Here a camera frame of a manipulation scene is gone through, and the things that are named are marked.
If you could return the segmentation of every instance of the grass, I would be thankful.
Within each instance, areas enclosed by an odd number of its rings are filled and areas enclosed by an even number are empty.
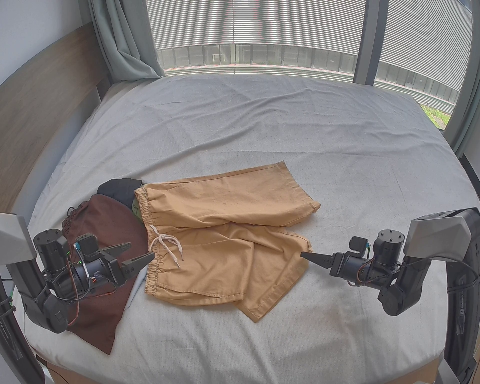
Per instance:
[[[444,129],[445,127],[441,127],[436,121],[435,119],[433,118],[434,116],[435,117],[438,117],[445,125],[447,125],[448,121],[450,120],[450,115],[447,115],[446,113],[443,113],[442,111],[440,111],[439,109],[435,109],[435,108],[432,108],[432,107],[427,107],[425,105],[422,105],[421,106],[423,111],[427,114],[427,116],[430,118],[430,120],[432,121],[432,123],[435,124],[435,126],[437,128],[440,128],[440,129]]]

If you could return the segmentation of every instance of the bed sheet wrinkle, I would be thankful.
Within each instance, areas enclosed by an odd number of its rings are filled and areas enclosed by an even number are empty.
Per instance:
[[[351,236],[374,240],[383,228],[406,233],[412,218],[427,213],[480,206],[410,96],[300,77],[176,76],[109,90],[52,174],[29,229],[58,227],[69,206],[111,178],[161,182],[282,160],[322,204],[317,217],[292,228],[315,252],[345,251]],[[143,286],[108,359],[69,332],[54,335],[27,319],[28,340],[53,363],[106,384],[223,382],[229,375],[247,383],[383,383],[444,346],[441,262],[432,262],[420,302],[396,318],[385,315],[377,291],[348,287],[315,265],[257,324],[233,306],[185,309],[150,300]]]

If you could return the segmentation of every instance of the drawstring knot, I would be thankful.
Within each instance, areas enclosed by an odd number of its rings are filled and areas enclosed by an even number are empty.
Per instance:
[[[156,238],[153,239],[152,243],[150,244],[150,247],[148,247],[148,251],[151,252],[152,251],[152,247],[153,245],[155,244],[155,241],[158,241],[158,243],[160,243],[163,248],[165,248],[167,250],[167,252],[170,254],[170,256],[172,257],[173,261],[175,262],[175,264],[177,265],[177,267],[180,269],[180,264],[179,264],[179,261],[177,259],[177,257],[173,254],[173,252],[168,248],[168,245],[166,245],[164,243],[163,240],[166,240],[166,241],[169,241],[171,242],[172,244],[175,244],[178,248],[179,248],[179,251],[180,251],[180,256],[181,256],[181,259],[183,260],[183,249],[181,247],[181,244],[180,244],[180,241],[175,237],[175,236],[171,236],[171,235],[166,235],[165,233],[158,233],[158,230],[156,229],[156,227],[154,227],[153,225],[150,225],[150,228],[153,230],[153,232],[155,232],[158,236]]]

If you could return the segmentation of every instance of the tan shorts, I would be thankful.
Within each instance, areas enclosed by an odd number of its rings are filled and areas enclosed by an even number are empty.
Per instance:
[[[233,302],[259,321],[305,272],[309,241],[284,227],[320,204],[295,182],[284,162],[213,176],[146,184],[135,191],[151,244],[157,241],[145,292],[177,305]]]

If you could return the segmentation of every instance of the gray curtain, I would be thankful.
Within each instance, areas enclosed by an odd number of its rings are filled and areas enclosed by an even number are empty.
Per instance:
[[[145,0],[89,0],[92,22],[114,82],[165,76]]]
[[[472,44],[467,72],[444,138],[461,157],[480,123],[480,0],[472,0]]]

